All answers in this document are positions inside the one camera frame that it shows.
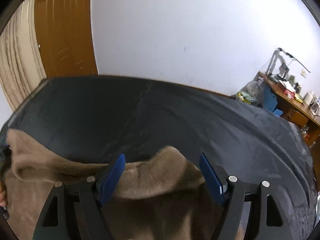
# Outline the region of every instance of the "fuzzy brown blanket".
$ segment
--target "fuzzy brown blanket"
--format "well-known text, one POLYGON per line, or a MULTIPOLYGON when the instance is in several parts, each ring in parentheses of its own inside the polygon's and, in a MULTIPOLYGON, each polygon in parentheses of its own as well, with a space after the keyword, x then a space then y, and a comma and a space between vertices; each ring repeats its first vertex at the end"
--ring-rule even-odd
MULTIPOLYGON (((31 240, 56 181, 75 183, 104 164, 69 161, 20 130, 9 130, 12 164, 5 176, 8 220, 20 240, 31 240)), ((173 147, 145 162, 127 163, 102 212, 115 240, 210 239, 222 208, 204 187, 201 172, 173 147)), ((243 238, 242 230, 236 239, 243 238)))

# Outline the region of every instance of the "brown wooden panel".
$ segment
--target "brown wooden panel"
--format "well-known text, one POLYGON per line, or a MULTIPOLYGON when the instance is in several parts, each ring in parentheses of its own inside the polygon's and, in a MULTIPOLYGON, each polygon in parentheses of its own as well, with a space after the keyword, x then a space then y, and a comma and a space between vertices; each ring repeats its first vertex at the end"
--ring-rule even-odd
POLYGON ((98 74, 90 0, 35 0, 35 28, 48 77, 98 74))

